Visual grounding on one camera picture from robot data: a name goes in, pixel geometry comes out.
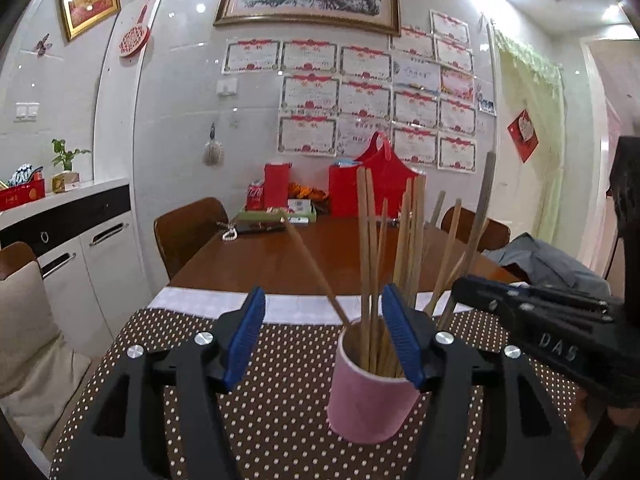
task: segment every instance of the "chair backrest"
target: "chair backrest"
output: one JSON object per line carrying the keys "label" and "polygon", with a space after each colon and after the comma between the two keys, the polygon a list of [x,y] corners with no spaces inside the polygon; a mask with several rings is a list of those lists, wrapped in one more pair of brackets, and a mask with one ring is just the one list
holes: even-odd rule
{"label": "chair backrest", "polygon": [[[469,242],[469,235],[471,234],[471,226],[474,223],[476,213],[469,211],[469,209],[462,208],[460,210],[460,222],[458,223],[458,230],[456,232],[456,238],[465,244]],[[453,208],[449,209],[442,217],[442,223],[440,228],[443,231],[449,232],[451,229],[451,220],[453,218]],[[491,220],[480,238],[478,244],[478,252],[485,250],[495,251],[496,249],[503,248],[509,243],[511,237],[511,230],[504,224]]]}
{"label": "chair backrest", "polygon": [[6,280],[16,270],[37,261],[36,255],[24,242],[15,242],[0,249],[0,281]]}
{"label": "chair backrest", "polygon": [[154,234],[169,279],[228,223],[225,207],[207,197],[156,218]]}

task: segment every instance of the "polka dot tablecloth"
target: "polka dot tablecloth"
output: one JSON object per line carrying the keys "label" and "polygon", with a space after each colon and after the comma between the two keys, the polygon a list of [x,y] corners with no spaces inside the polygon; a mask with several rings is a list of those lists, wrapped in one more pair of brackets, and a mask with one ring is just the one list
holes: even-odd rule
{"label": "polka dot tablecloth", "polygon": [[[105,377],[132,344],[149,351],[172,348],[214,321],[169,310],[136,312],[121,330],[87,383],[63,431],[51,465],[50,478],[58,480],[65,453],[73,450],[74,437],[84,414],[91,409]],[[481,349],[499,351],[507,333],[494,316],[465,312],[454,318],[456,336]],[[265,324],[244,380],[219,404],[229,443],[241,477],[246,480],[355,480],[404,478],[422,426],[429,396],[418,398],[404,424],[390,440],[375,446],[345,441],[329,430],[326,406],[340,327],[328,325]],[[575,385],[532,360],[563,418],[569,413]],[[164,390],[167,453],[172,478],[189,478],[189,463],[180,436],[177,391]],[[472,479],[480,437],[482,388],[474,388],[469,405],[460,478]]]}

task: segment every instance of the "lace curtain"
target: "lace curtain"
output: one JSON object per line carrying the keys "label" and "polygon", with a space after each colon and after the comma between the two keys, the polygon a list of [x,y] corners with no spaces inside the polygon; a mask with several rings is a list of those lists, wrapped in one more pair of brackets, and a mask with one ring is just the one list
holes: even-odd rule
{"label": "lace curtain", "polygon": [[538,136],[536,151],[542,150],[541,153],[534,152],[527,161],[527,164],[534,165],[536,174],[544,183],[531,234],[552,243],[558,224],[566,140],[560,68],[530,45],[509,38],[497,29],[495,43],[500,53],[505,98],[512,107],[529,111]]}

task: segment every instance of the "screw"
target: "screw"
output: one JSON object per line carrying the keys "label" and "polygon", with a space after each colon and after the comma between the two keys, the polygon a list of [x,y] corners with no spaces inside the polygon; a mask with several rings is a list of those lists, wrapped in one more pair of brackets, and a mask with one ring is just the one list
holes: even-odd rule
{"label": "screw", "polygon": [[209,332],[198,332],[193,340],[200,346],[206,346],[213,341],[213,336]]}
{"label": "screw", "polygon": [[507,345],[504,347],[504,354],[509,359],[517,359],[522,355],[522,350],[520,350],[516,345]]}
{"label": "screw", "polygon": [[140,345],[133,345],[127,348],[127,355],[132,359],[139,358],[143,353],[145,353],[145,349]]}
{"label": "screw", "polygon": [[436,341],[441,345],[450,345],[454,341],[453,335],[449,332],[438,332],[436,334]]}

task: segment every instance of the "white cabinet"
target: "white cabinet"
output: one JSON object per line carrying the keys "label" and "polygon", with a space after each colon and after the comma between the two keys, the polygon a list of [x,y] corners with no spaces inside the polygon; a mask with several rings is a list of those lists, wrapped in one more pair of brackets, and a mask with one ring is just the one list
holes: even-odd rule
{"label": "white cabinet", "polygon": [[87,272],[78,237],[38,258],[56,324],[80,353],[100,357],[113,337],[105,323]]}
{"label": "white cabinet", "polygon": [[126,212],[79,237],[95,297],[114,335],[151,301],[132,224],[131,212]]}

